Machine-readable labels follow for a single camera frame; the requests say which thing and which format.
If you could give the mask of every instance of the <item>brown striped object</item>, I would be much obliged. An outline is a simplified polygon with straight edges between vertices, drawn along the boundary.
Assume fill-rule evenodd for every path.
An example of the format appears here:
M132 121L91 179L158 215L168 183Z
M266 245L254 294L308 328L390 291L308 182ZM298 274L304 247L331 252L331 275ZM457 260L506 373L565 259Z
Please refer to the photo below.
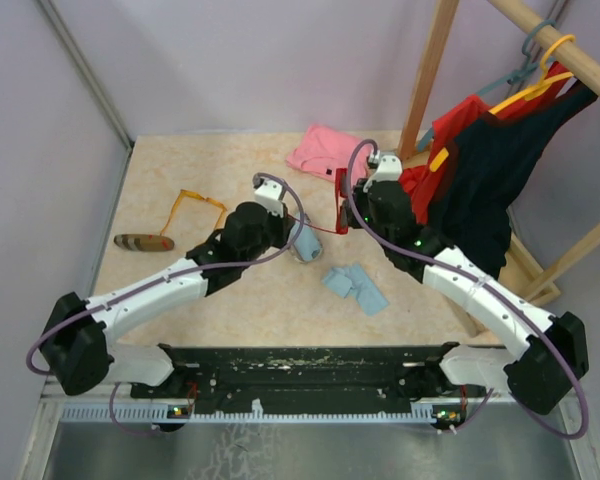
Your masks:
M175 243L164 235L147 235L144 233L126 233L113 237L113 243L124 250L134 252L168 252Z

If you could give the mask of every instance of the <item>table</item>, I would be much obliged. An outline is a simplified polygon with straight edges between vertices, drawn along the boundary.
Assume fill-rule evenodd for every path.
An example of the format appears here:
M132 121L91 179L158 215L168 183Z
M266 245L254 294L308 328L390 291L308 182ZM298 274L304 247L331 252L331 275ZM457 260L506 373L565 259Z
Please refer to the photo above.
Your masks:
M390 149L397 144L399 132L367 135L381 149ZM173 251L130 252L113 244L116 234L158 233L180 189L210 196L232 211L240 202L253 199L251 178L265 171L287 180L315 225L332 228L333 184L294 171L284 162L301 138L301 133L139 137L95 293L123 287L165 268L211 233L218 209L185 199L166 232L176 242ZM285 200L292 210L291 197ZM121 341L216 347L499 343L490 332L470 338L449 303L393 268L365 232L317 235L324 246L318 260L301 264L285 254L250 268L221 292L165 312ZM321 283L331 267L355 262L390 303L377 315L365 315L353 298L341 299Z

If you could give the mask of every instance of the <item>white wall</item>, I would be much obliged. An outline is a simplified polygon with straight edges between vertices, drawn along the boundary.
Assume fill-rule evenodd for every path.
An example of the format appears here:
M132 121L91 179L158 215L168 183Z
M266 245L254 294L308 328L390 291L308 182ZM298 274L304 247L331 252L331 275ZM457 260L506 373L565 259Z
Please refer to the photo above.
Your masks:
M30 0L0 0L0 479L42 381L25 353L92 275L125 152Z
M435 2L55 3L135 136L399 129ZM485 0L460 2L427 122L517 67L524 37Z
M600 63L600 0L573 2L561 30ZM514 212L545 266L600 221L600 99L554 137ZM600 424L600 247L557 283L562 297L552 308L571 310L586 324L591 364L584 385Z

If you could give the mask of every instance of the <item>clothes hanger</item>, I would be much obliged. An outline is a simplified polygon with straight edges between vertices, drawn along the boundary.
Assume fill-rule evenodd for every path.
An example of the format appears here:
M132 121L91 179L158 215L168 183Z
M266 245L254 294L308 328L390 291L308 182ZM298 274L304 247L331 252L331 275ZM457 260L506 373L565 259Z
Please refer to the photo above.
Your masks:
M542 30L547 25L551 25L552 27L555 27L556 22L555 22L555 20L550 20L550 19L540 22L538 25L536 25L534 27L533 30L531 30L529 32L529 35L527 35L527 38L525 38L524 42L522 42L521 50L522 50L522 54L526 58L520 68L516 68L515 70L512 70L511 72L504 75L503 77L500 77L499 79L491 82L489 85L482 87L480 90L478 90L475 93L475 95L477 95L478 97L483 97L490 91L499 87L500 85L504 85L505 83L508 83L509 85L515 85L516 83L522 83L527 78L529 78L531 76L531 74L536 71L536 69L538 68L538 65L539 65L539 62L531 63L532 53L529 50L529 43L533 40L533 37L536 36L536 33L538 33L540 30ZM427 148L427 145L429 145L429 142L431 142L431 140L433 139L433 135L434 135L433 126L431 126L431 128L429 128L429 130L427 130L427 133L424 134L424 136L420 139L420 141L416 145L416 149L419 153L424 152L424 150Z
M546 92L552 84L562 81L562 80L565 80L567 78L573 77L573 73L565 72L565 73L561 73L559 75L554 75L551 78L547 78L547 73L549 72L549 67L547 67L547 60L549 60L549 57L551 56L553 51L556 48L558 48L561 44L563 44L566 41L574 42L575 40L576 40L575 35L565 35L564 37L562 37L558 41L556 41L553 45L551 45L547 49L545 54L542 56L542 58L540 59L540 62L539 62L540 68L542 69L542 72L543 72L542 76L540 77L540 80L538 80L538 82L535 83L534 85L531 85L530 87L525 88L524 90L516 93L515 95L507 98L505 101L503 101L503 102L499 103L498 105L496 105L495 107L491 108L491 110L489 110L489 113L495 115L496 113L501 112L502 110L507 108L509 105L512 105L515 102L517 102L518 100L523 99L523 98L525 100L532 100L536 97L539 97L544 92ZM440 150L440 152L438 152L436 157L433 159L433 161L429 165L429 170L431 170L432 172L437 171L440 168L440 165L442 165L444 163L444 161L447 159L448 156L449 156L449 150L447 150L446 148L443 148L442 150Z

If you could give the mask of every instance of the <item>blue object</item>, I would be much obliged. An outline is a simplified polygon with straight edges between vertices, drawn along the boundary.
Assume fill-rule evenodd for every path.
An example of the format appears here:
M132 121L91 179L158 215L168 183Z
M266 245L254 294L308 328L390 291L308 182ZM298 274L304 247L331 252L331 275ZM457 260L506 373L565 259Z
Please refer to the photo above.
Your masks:
M313 233L313 230L309 227L311 220L309 220L309 217L305 218L307 224L300 232L300 236L292 245L292 248L295 249L298 257L300 257L303 262L311 262L318 258L322 253L322 244L320 243L320 240L318 240L318 237ZM299 225L298 222L293 224L289 238L295 235Z
M509 85L515 85L516 83L524 82L527 78L529 78L529 76L531 76L531 74L535 72L538 68L538 62L529 63L531 62L531 52L528 50L529 42L531 42L533 40L533 37L535 37L536 34L547 25L555 27L556 22L554 20L549 19L540 22L538 25L535 26L533 30L529 32L527 38L524 39L524 42L522 43L522 54L526 57L526 60L522 64L522 67L513 70L511 73L506 74L504 77L500 77L499 79L490 83L486 87L482 87L476 92L476 95L479 97L483 97L491 90L499 87L500 85L504 85L505 83L508 83ZM429 145L429 142L432 138L433 127L427 130L427 133L424 134L424 137L422 137L418 142L418 145L416 145L416 149L418 150L418 152L424 152L424 149L427 148L427 145Z
M322 283L341 298L353 295L362 311L369 316L389 305L359 263L350 267L333 267L322 279Z

